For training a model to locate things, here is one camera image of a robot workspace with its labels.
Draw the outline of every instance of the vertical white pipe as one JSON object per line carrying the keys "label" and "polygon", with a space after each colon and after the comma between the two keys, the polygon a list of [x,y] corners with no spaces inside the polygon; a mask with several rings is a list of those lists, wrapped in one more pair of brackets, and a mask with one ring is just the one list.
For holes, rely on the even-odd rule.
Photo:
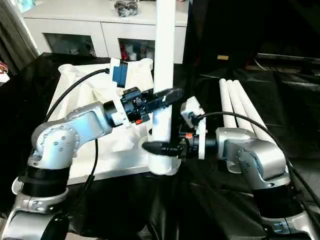
{"label": "vertical white pipe", "polygon": [[[174,43],[175,43],[175,0],[156,1],[156,36],[154,53],[154,92],[173,87]],[[152,140],[170,141],[172,107],[153,113]],[[151,155],[149,169],[157,175],[172,175],[179,168],[180,161],[168,156]]]}

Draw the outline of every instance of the black tablecloth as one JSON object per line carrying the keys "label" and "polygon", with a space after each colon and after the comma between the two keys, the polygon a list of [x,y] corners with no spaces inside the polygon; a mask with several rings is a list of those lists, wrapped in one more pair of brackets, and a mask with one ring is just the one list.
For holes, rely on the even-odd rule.
{"label": "black tablecloth", "polygon": [[[12,206],[11,184],[27,163],[31,134],[48,110],[58,67],[109,62],[45,53],[0,87],[1,213]],[[231,69],[201,76],[188,65],[174,65],[174,86],[184,88],[186,97],[195,95],[206,112],[221,110],[220,78],[241,81],[269,130],[320,194],[320,78]],[[172,136],[182,122],[179,109],[173,106]],[[209,119],[207,125],[212,132],[222,119]],[[74,211],[70,230],[109,240],[261,239],[265,233],[247,184],[219,165],[211,156],[184,163],[174,176],[143,173],[95,181]],[[68,203],[80,187],[70,187]],[[305,197],[312,205],[310,196]]]}

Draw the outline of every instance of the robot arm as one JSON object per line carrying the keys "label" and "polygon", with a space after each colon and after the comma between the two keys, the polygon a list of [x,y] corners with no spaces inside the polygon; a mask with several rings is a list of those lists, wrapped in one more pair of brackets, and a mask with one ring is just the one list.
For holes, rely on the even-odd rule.
{"label": "robot arm", "polygon": [[215,151],[220,160],[233,162],[242,172],[268,235],[303,233],[312,240],[320,239],[307,212],[296,199],[286,159],[279,147],[242,128],[219,127],[214,136],[209,136],[205,130],[206,119],[199,123],[194,121],[203,113],[197,99],[189,98],[181,106],[188,130],[180,127],[180,144],[145,142],[142,147],[154,154],[182,158],[198,156],[199,159],[204,159],[204,152]]}
{"label": "robot arm", "polygon": [[85,143],[105,136],[129,121],[140,124],[148,113],[165,108],[183,96],[181,89],[123,92],[116,102],[95,102],[70,112],[65,118],[45,122],[32,134],[34,153],[19,180],[23,182],[1,239],[64,240],[68,219],[61,213],[73,155]]}

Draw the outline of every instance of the gray curtain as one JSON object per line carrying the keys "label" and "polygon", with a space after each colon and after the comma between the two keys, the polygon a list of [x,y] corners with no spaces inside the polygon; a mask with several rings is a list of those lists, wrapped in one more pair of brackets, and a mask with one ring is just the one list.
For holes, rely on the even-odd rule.
{"label": "gray curtain", "polygon": [[0,57],[13,75],[39,55],[25,26],[10,0],[0,0]]}

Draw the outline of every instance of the black cable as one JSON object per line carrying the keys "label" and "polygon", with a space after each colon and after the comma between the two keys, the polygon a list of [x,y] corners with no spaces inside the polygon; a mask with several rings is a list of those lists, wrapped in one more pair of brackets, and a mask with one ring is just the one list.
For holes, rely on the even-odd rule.
{"label": "black cable", "polygon": [[101,73],[109,73],[109,68],[105,68],[105,69],[100,69],[94,72],[89,73],[88,75],[85,75],[84,77],[80,78],[78,81],[76,81],[74,84],[72,84],[67,90],[64,91],[64,93],[62,93],[62,95],[55,101],[55,103],[52,105],[51,109],[49,110],[49,112],[47,113],[47,115],[44,118],[44,122],[47,122],[49,120],[49,118],[51,117],[52,113],[54,112],[54,110],[57,108],[57,106],[59,105],[59,103],[61,103],[61,101],[67,96],[68,93],[70,93],[76,86],[78,86],[79,84],[81,84],[83,81],[87,80],[88,78],[91,78],[94,75],[97,74],[101,74]]}
{"label": "black cable", "polygon": [[[303,186],[308,186],[308,188],[306,188],[306,190],[310,193],[310,195],[313,197],[315,197],[316,199],[318,199],[317,195],[315,194],[315,192],[311,189],[311,187],[308,185],[308,183],[303,179],[303,177],[298,173],[298,171],[293,167],[293,165],[291,164],[288,154],[285,151],[284,147],[282,146],[282,144],[278,141],[278,139],[263,125],[261,125],[260,123],[258,123],[257,121],[247,117],[247,116],[243,116],[241,114],[238,113],[234,113],[234,112],[228,112],[228,111],[217,111],[217,112],[209,112],[209,113],[205,113],[203,115],[200,115],[197,117],[197,120],[200,121],[206,117],[210,117],[210,116],[223,116],[223,115],[229,115],[229,116],[234,116],[243,120],[247,120],[248,122],[250,122],[251,124],[256,125],[257,127],[259,127],[261,130],[263,130],[266,134],[268,134],[273,140],[274,142],[277,144],[277,146],[280,148],[280,150],[283,152],[285,161],[286,161],[286,165],[288,167],[288,172],[289,175],[291,176],[291,183],[293,185],[293,187],[295,188],[295,190],[297,192],[299,192],[299,188],[294,180],[294,176],[296,175],[296,177],[301,181],[301,183],[303,184]],[[316,225],[316,227],[320,230],[320,223],[317,220],[317,218],[315,217],[315,214],[312,212],[312,210],[310,209],[310,207],[308,206],[308,204],[306,204],[305,200],[303,198],[300,197],[300,202],[303,205],[305,211],[308,213],[308,215],[310,216],[312,222]],[[317,204],[317,206],[320,208],[320,204],[318,204],[318,200],[315,201],[315,203]]]}
{"label": "black cable", "polygon": [[312,199],[314,200],[315,204],[319,207],[320,206],[320,199],[315,194],[315,192],[311,189],[309,184],[306,182],[306,180],[302,177],[302,175],[298,172],[297,169],[293,168],[293,173],[299,179],[299,181],[302,183],[302,185],[305,187],[305,189],[308,191],[308,193],[311,195]]}
{"label": "black cable", "polygon": [[[82,82],[84,82],[85,80],[87,80],[88,78],[90,78],[94,75],[101,74],[101,73],[108,74],[109,72],[110,72],[109,68],[100,69],[100,70],[91,72],[88,75],[85,75],[84,77],[82,77],[78,81],[76,81],[74,84],[72,84],[67,90],[64,91],[64,93],[52,105],[51,109],[49,110],[49,112],[47,113],[47,115],[44,118],[44,122],[47,122],[49,120],[50,116],[55,111],[57,106],[62,102],[62,100],[67,96],[67,94],[70,93],[76,86],[78,86],[79,84],[81,84]],[[65,214],[66,216],[68,216],[73,211],[73,209],[75,209],[75,207],[80,203],[81,199],[84,197],[86,191],[90,188],[90,186],[92,185],[92,182],[95,179],[94,173],[95,173],[97,163],[98,163],[98,152],[99,152],[98,140],[95,139],[94,143],[95,143],[95,157],[94,157],[94,164],[93,164],[92,171],[91,171],[90,175],[88,176],[88,178],[86,179],[86,181],[83,185],[83,188],[82,188],[80,194],[78,195],[79,197],[74,201],[74,203],[71,205],[69,210],[67,210],[67,212]]]}
{"label": "black cable", "polygon": [[98,152],[99,151],[99,149],[98,149],[98,139],[95,139],[94,143],[95,143],[95,157],[94,157],[94,164],[93,164],[92,171],[89,174],[88,178],[86,179],[85,184],[83,185],[80,194],[78,195],[78,197],[76,198],[74,203],[70,206],[69,210],[66,211],[65,216],[69,216],[70,213],[72,213],[72,211],[76,208],[76,206],[78,206],[78,204],[81,202],[82,198],[85,196],[87,190],[91,187],[91,185],[92,185],[92,183],[93,183],[93,181],[95,179],[94,173],[95,173],[95,170],[96,170],[96,167],[97,167],[98,153],[99,153]]}

